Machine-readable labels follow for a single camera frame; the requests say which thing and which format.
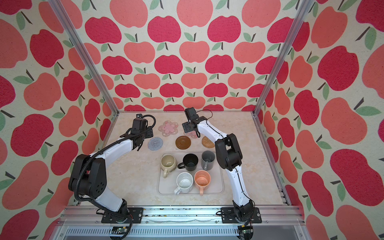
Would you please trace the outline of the brown wooden round coaster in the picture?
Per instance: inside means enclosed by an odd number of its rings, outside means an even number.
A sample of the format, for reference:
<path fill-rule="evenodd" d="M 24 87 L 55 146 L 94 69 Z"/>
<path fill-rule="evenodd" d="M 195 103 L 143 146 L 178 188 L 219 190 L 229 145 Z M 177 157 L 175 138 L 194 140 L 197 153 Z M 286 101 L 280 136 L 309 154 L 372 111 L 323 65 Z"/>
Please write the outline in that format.
<path fill-rule="evenodd" d="M 186 150 L 191 146 L 191 139 L 187 136 L 180 136 L 176 139 L 176 147 L 180 150 Z"/>

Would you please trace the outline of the peach pink mug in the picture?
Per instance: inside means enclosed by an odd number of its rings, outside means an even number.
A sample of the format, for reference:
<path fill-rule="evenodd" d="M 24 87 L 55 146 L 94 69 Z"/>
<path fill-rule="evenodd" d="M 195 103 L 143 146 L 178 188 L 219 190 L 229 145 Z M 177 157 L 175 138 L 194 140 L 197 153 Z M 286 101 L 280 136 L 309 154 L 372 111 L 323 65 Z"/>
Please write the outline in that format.
<path fill-rule="evenodd" d="M 200 196 L 204 194 L 204 190 L 211 183 L 211 175 L 205 170 L 199 170 L 194 176 L 195 187 L 198 189 Z"/>

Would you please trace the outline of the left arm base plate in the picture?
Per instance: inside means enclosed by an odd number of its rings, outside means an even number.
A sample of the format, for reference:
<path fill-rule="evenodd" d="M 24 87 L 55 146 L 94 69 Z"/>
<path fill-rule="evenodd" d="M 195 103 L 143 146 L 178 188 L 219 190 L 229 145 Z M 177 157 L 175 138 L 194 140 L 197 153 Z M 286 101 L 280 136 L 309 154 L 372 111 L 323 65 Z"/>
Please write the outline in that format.
<path fill-rule="evenodd" d="M 143 217 L 143 208 L 127 208 L 123 213 L 113 212 L 111 210 L 106 210 L 102 214 L 101 223 L 103 224 L 126 224 L 130 222 L 133 224 L 140 224 Z"/>

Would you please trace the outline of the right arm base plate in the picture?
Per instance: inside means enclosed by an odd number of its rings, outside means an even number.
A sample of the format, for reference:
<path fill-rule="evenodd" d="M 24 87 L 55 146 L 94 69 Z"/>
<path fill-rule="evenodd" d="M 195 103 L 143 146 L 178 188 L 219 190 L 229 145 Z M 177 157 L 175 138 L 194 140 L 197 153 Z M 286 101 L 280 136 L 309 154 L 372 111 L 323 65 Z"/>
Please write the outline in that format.
<path fill-rule="evenodd" d="M 261 224 L 262 217 L 259 208 L 253 208 L 252 210 L 246 210 L 245 214 L 243 210 L 237 210 L 235 208 L 221 208 L 217 212 L 217 215 L 222 218 L 223 224 Z"/>

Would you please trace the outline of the left aluminium corner post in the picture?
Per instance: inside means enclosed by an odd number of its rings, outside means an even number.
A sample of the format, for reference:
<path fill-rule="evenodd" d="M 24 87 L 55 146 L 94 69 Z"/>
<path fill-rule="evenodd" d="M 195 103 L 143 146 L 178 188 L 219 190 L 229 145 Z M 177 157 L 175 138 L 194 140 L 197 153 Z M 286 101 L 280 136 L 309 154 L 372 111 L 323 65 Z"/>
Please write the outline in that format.
<path fill-rule="evenodd" d="M 100 73 L 98 72 L 94 61 L 92 60 L 87 48 L 85 47 L 84 43 L 82 42 L 81 38 L 79 37 L 75 26 L 73 25 L 69 15 L 67 14 L 64 5 L 61 1 L 56 0 L 49 0 L 48 1 L 50 6 L 52 7 L 55 15 L 57 16 L 58 20 L 60 21 L 61 25 L 63 26 L 64 30 L 69 36 L 69 39 L 72 41 L 75 49 L 77 50 L 81 60 L 85 64 L 85 67 L 87 68 L 89 74 L 93 78 L 96 86 L 100 90 L 103 98 L 105 99 L 106 103 L 108 104 L 109 108 L 112 111 L 113 116 L 119 115 L 119 110 L 117 108 L 116 103 L 114 102 L 112 96 L 109 93 L 109 90 L 101 77 Z"/>

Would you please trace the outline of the right aluminium corner post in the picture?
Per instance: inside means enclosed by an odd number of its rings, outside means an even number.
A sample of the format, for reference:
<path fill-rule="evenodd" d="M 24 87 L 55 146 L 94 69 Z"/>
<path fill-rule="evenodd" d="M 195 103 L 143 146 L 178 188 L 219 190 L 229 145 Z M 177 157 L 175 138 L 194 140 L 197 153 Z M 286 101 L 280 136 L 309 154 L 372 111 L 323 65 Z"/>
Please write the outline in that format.
<path fill-rule="evenodd" d="M 272 68 L 271 73 L 269 74 L 269 76 L 267 78 L 267 81 L 265 83 L 265 86 L 264 86 L 264 89 L 261 93 L 261 96 L 258 98 L 255 110 L 253 111 L 253 117 L 256 117 L 258 115 L 259 111 L 261 110 L 262 105 L 266 100 L 266 97 L 267 97 L 267 95 L 268 95 L 268 93 L 272 87 L 274 80 L 277 77 L 277 74 L 279 73 L 279 71 L 280 71 L 280 69 L 281 69 L 281 67 L 285 61 L 286 56 L 289 54 L 289 51 L 293 49 L 292 44 L 293 44 L 295 38 L 297 37 L 297 35 L 300 31 L 300 28 L 301 28 L 304 20 L 306 19 L 306 16 L 307 16 L 308 12 L 310 11 L 310 8 L 314 2 L 315 1 L 313 1 L 313 0 L 301 1 L 302 4 L 300 5 L 300 7 L 298 9 L 298 12 L 294 18 L 294 21 L 293 21 L 291 27 L 290 27 L 290 30 L 287 34 L 287 37 L 286 37 L 286 39 L 282 45 L 281 50 L 279 51 L 279 55 L 277 57 L 277 60 L 275 61 L 275 64 Z"/>

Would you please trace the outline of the pink flower coaster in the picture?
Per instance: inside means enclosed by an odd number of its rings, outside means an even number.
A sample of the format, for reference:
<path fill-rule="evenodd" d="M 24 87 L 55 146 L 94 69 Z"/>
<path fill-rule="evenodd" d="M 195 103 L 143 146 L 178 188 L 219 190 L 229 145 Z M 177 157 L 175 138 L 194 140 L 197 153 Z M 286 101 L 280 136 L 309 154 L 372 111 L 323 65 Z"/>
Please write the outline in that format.
<path fill-rule="evenodd" d="M 191 137 L 192 139 L 197 139 L 198 138 L 197 133 L 195 131 L 189 132 L 188 136 Z"/>
<path fill-rule="evenodd" d="M 163 137 L 169 137 L 170 135 L 176 135 L 178 133 L 179 124 L 176 122 L 165 121 L 158 130 L 162 133 Z"/>

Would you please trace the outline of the black mug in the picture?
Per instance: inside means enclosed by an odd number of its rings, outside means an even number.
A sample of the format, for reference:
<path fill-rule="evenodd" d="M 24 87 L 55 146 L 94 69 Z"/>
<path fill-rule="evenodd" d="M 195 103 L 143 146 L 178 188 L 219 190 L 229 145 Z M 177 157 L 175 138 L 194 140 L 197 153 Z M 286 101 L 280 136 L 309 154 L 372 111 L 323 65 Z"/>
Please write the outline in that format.
<path fill-rule="evenodd" d="M 195 154 L 186 154 L 183 157 L 183 161 L 178 164 L 178 169 L 186 169 L 189 172 L 193 172 L 198 165 L 199 158 Z"/>

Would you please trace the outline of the aluminium front rail frame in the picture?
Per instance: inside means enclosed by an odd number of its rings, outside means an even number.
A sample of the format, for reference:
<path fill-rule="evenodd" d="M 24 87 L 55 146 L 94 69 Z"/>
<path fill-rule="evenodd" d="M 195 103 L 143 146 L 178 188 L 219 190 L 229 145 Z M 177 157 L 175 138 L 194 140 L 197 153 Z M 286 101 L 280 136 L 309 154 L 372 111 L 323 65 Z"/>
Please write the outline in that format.
<path fill-rule="evenodd" d="M 250 225 L 237 223 L 226 206 L 143 206 L 135 223 L 104 224 L 97 209 L 68 207 L 49 240 L 309 240 L 299 208 L 258 206 Z"/>

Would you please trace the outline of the woven rattan round coaster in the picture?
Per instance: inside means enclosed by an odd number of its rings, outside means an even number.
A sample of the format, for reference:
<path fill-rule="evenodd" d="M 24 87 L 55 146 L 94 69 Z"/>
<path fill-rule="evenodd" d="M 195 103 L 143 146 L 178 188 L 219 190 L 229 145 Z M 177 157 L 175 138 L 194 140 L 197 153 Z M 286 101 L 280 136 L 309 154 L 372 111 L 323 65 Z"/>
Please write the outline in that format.
<path fill-rule="evenodd" d="M 208 148 L 208 149 L 212 149 L 215 147 L 215 144 L 209 140 L 209 138 L 207 137 L 203 137 L 202 139 L 202 145 L 205 147 L 205 148 Z"/>

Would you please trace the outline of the beige mug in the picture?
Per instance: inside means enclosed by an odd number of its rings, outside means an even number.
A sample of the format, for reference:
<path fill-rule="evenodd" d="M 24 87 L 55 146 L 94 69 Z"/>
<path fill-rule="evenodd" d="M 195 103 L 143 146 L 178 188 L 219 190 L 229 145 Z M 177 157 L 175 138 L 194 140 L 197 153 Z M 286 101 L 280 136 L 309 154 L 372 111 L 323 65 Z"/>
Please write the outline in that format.
<path fill-rule="evenodd" d="M 177 168 L 177 160 L 173 155 L 164 155 L 161 159 L 161 169 L 163 178 L 167 178 L 168 174 Z"/>

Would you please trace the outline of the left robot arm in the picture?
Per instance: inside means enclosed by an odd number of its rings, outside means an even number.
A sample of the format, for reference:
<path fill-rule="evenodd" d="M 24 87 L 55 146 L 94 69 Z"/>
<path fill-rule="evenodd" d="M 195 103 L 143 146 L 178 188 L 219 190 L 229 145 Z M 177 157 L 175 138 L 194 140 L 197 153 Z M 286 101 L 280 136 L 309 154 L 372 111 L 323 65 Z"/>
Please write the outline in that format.
<path fill-rule="evenodd" d="M 120 222 L 131 219 L 127 201 L 118 197 L 107 183 L 107 167 L 133 150 L 140 150 L 145 139 L 154 136 L 156 118 L 137 114 L 133 125 L 118 140 L 90 155 L 76 157 L 68 188 L 77 202 L 89 202 Z"/>

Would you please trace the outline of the grey round coaster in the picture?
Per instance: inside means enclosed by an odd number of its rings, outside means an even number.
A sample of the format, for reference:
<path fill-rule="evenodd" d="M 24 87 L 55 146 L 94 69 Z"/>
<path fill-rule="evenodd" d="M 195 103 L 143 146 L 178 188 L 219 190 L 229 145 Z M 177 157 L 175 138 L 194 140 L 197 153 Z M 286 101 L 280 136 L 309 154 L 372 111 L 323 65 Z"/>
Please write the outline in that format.
<path fill-rule="evenodd" d="M 152 138 L 148 142 L 148 149 L 151 151 L 158 151 L 163 147 L 163 140 L 159 137 Z"/>

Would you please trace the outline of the grey mug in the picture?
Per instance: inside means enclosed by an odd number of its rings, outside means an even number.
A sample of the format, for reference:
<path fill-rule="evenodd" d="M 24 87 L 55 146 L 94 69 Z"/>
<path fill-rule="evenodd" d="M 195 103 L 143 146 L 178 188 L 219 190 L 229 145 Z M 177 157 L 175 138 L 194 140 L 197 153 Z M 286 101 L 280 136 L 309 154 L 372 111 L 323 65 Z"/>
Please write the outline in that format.
<path fill-rule="evenodd" d="M 209 171 L 214 167 L 216 155 L 212 151 L 204 151 L 202 153 L 201 167 L 204 171 Z"/>

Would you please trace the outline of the white mug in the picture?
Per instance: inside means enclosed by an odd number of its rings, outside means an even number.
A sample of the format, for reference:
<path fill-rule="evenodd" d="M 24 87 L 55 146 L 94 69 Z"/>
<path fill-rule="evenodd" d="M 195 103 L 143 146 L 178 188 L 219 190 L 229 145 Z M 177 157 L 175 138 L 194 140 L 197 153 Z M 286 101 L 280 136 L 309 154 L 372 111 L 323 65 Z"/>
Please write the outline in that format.
<path fill-rule="evenodd" d="M 194 185 L 194 178 L 190 173 L 183 172 L 177 176 L 177 187 L 174 190 L 175 195 L 189 193 Z"/>

